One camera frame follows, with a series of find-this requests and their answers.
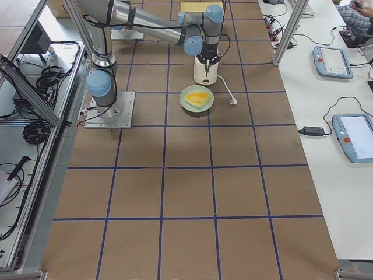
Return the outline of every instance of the yellow food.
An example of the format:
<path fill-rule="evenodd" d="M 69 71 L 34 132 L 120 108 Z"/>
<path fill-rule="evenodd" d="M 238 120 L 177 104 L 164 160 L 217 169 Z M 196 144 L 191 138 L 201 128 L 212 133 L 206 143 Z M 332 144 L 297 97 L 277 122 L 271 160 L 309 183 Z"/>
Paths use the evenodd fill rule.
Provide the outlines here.
<path fill-rule="evenodd" d="M 184 97 L 185 102 L 197 108 L 203 106 L 209 99 L 210 95 L 207 92 L 193 92 Z"/>

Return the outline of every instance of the white cable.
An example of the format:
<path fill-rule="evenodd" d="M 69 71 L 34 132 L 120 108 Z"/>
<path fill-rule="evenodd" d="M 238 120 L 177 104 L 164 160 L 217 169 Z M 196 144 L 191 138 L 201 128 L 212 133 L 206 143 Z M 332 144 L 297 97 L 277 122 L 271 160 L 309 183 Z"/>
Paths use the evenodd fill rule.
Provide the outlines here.
<path fill-rule="evenodd" d="M 228 90 L 229 94 L 230 94 L 231 97 L 232 97 L 232 99 L 229 100 L 229 104 L 231 104 L 231 105 L 237 105 L 237 99 L 234 98 L 233 94 L 232 94 L 231 91 L 229 90 L 229 88 L 228 88 L 228 86 L 227 86 L 226 81 L 224 80 L 224 78 L 223 78 L 222 76 L 219 76 L 219 75 L 216 75 L 216 76 L 219 77 L 219 78 L 223 81 L 224 86 L 226 86 L 226 89 Z"/>

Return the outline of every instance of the cardboard box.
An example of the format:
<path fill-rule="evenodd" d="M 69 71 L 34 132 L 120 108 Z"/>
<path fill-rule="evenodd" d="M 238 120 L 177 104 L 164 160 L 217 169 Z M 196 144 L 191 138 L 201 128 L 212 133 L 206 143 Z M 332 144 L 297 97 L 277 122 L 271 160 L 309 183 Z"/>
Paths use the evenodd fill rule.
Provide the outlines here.
<path fill-rule="evenodd" d="M 204 12 L 209 5 L 216 4 L 226 10 L 226 0 L 180 0 L 180 12 Z"/>
<path fill-rule="evenodd" d="M 67 19 L 70 17 L 64 0 L 48 0 L 47 6 L 56 19 Z"/>

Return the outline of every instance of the touchscreen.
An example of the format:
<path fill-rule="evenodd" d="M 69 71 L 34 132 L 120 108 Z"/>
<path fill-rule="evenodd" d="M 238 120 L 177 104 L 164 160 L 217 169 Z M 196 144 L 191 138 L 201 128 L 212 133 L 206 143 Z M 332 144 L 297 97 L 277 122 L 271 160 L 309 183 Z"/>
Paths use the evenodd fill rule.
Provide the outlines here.
<path fill-rule="evenodd" d="M 373 130 L 364 116 L 341 117 L 358 159 L 373 158 Z"/>
<path fill-rule="evenodd" d="M 334 74 L 349 74 L 342 50 L 320 48 L 325 71 Z"/>

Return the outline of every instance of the plug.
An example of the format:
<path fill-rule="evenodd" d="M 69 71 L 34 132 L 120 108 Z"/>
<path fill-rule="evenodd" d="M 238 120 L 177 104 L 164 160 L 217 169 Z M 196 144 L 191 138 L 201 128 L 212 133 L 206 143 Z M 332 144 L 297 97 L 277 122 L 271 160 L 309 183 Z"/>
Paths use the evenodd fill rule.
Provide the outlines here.
<path fill-rule="evenodd" d="M 237 99 L 234 98 L 234 97 L 232 97 L 232 99 L 229 100 L 229 104 L 230 104 L 230 105 L 237 105 Z"/>
<path fill-rule="evenodd" d="M 303 127 L 298 132 L 306 136 L 322 137 L 325 135 L 324 128 L 322 127 Z"/>
<path fill-rule="evenodd" d="M 293 48 L 294 47 L 294 44 L 290 41 L 289 42 L 289 45 L 287 45 L 287 49 L 289 50 L 289 49 L 291 49 L 291 48 Z"/>

